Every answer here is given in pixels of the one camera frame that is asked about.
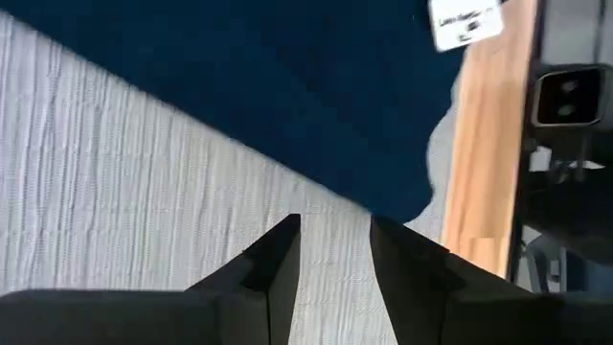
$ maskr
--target wooden board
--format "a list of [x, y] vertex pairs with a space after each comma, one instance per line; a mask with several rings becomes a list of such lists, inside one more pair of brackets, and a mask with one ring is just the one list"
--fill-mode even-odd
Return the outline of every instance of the wooden board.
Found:
[[536, 0], [510, 0], [503, 13], [505, 31], [466, 51], [443, 226], [443, 245], [502, 277]]

